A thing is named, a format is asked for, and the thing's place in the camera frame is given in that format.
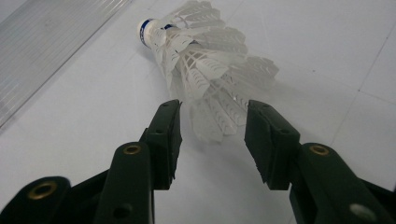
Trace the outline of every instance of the white floor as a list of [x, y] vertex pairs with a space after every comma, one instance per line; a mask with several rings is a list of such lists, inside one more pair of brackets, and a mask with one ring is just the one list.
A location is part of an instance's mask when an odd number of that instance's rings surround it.
[[[2, 16], [22, 2], [3, 1]], [[139, 139], [170, 99], [135, 27], [183, 2], [132, 1], [0, 130], [0, 209], [40, 177], [75, 185], [104, 171], [118, 146]], [[278, 62], [269, 103], [301, 142], [333, 147], [359, 177], [394, 189], [396, 1], [212, 2], [247, 36], [251, 53]], [[208, 146], [186, 111], [181, 117], [177, 179], [155, 193], [157, 223], [295, 222], [289, 194], [262, 183], [243, 132]]]

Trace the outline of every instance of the blue stripe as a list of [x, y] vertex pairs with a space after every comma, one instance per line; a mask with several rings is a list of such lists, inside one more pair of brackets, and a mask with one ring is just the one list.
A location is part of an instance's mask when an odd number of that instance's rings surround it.
[[165, 25], [165, 27], [163, 27], [163, 29], [164, 30], [167, 30], [167, 29], [169, 29], [169, 28], [171, 28], [171, 27], [175, 27], [174, 25], [171, 25], [171, 24], [167, 24], [167, 25]]
[[146, 44], [146, 41], [145, 41], [145, 28], [149, 24], [150, 21], [152, 21], [152, 19], [146, 20], [145, 22], [143, 22], [142, 26], [140, 27], [140, 40], [148, 48], [149, 48], [149, 46]]

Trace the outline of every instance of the shuttlecock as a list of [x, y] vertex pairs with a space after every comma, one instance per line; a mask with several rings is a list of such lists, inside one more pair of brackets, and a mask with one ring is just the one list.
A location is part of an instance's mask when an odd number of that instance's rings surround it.
[[248, 55], [245, 36], [225, 26], [206, 1], [189, 1], [161, 20], [140, 22], [172, 98], [187, 103], [197, 137], [220, 142], [246, 124], [248, 100], [261, 99], [278, 68]]

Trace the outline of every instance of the brass screw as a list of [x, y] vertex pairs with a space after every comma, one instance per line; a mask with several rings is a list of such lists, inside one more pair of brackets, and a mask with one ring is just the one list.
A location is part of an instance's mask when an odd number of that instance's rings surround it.
[[142, 147], [140, 146], [128, 146], [123, 150], [123, 153], [127, 155], [134, 155], [139, 153], [140, 150], [142, 150]]
[[27, 196], [32, 200], [40, 200], [50, 196], [57, 188], [55, 181], [45, 181], [30, 190]]
[[322, 147], [319, 145], [314, 145], [309, 148], [313, 153], [318, 154], [319, 156], [327, 156], [329, 155], [330, 151], [326, 147]]

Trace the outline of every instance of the plastic sheet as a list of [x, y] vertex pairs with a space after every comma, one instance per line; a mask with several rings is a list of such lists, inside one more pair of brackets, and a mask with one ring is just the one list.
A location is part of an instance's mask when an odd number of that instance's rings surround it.
[[0, 126], [130, 0], [30, 0], [0, 24]]

